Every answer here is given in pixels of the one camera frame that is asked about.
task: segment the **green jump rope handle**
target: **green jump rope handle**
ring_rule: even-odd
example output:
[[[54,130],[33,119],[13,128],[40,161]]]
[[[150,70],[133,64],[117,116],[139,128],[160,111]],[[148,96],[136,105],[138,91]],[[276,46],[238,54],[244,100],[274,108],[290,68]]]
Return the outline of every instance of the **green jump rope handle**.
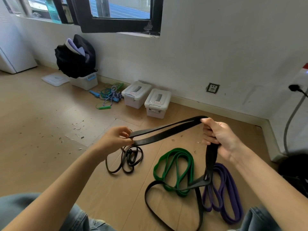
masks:
[[[97,108],[97,109],[111,109],[111,106],[110,106],[110,105],[108,105],[108,106],[102,106],[102,107],[99,107],[99,108]]]

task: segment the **gray cable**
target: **gray cable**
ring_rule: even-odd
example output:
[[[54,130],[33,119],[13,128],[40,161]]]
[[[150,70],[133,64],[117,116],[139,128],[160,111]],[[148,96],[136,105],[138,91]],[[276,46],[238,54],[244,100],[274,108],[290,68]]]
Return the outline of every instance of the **gray cable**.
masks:
[[[285,131],[283,132],[283,145],[285,147],[285,152],[287,155],[289,155],[289,150],[288,150],[288,146],[287,146],[287,133],[288,133],[288,128],[290,126],[290,123],[293,119],[293,117],[295,116],[296,112],[298,111],[298,109],[300,108],[300,106],[302,105],[302,103],[304,102],[305,98],[306,98],[306,94],[308,93],[308,88],[306,90],[306,94],[301,91],[304,95],[301,98],[301,100],[299,101],[298,105],[295,107],[294,111],[292,112],[291,116],[289,117],[289,120],[287,121],[286,127],[285,127]]]

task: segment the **black plug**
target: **black plug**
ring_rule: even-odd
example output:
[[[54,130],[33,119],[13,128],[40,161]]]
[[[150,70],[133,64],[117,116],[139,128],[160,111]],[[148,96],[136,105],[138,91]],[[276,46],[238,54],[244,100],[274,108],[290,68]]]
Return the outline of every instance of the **black plug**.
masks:
[[[300,86],[297,85],[297,84],[291,84],[291,85],[289,86],[289,89],[290,89],[291,91],[302,91],[301,88],[300,88]]]

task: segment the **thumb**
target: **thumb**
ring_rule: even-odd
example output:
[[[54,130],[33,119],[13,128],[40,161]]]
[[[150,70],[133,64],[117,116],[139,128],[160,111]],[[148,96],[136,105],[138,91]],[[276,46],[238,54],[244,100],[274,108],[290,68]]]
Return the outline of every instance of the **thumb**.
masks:
[[[208,125],[212,129],[213,132],[217,132],[217,131],[221,130],[221,128],[222,128],[212,118],[202,118],[200,121],[203,124]]]
[[[130,138],[122,139],[122,141],[123,141],[123,145],[124,146],[130,146],[130,145],[132,145],[134,143],[134,141],[132,139],[130,139]]]

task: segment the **floor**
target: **floor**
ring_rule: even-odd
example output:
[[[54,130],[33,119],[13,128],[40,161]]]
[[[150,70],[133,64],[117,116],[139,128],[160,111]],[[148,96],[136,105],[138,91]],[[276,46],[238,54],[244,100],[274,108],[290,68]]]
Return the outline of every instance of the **floor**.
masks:
[[[258,126],[170,103],[165,118],[160,120],[139,110],[116,103],[109,110],[97,110],[99,102],[88,91],[66,83],[53,87],[41,77],[55,72],[48,67],[37,67],[9,75],[0,72],[0,196],[43,192],[69,165],[104,132],[113,126],[126,125],[140,130],[173,123],[189,117],[207,115],[226,122],[240,139],[262,159],[270,162],[262,129]],[[99,84],[94,90],[103,88]],[[152,217],[144,203],[144,191],[153,181],[153,167],[161,155],[175,147],[187,149],[195,160],[195,177],[204,172],[206,146],[200,144],[202,126],[198,125],[162,141],[145,145],[143,161],[131,175],[119,171],[108,174],[101,163],[77,200],[89,216],[104,219],[117,230],[164,230]],[[119,151],[108,157],[110,169],[119,165]],[[244,210],[260,204],[236,169],[220,156],[232,174]],[[168,178],[175,182],[175,171]],[[228,210],[230,204],[226,199]],[[195,230],[198,209],[194,192],[186,198],[166,192],[157,186],[149,193],[154,211],[176,230]],[[227,230],[229,226],[218,212],[204,214],[202,230]]]

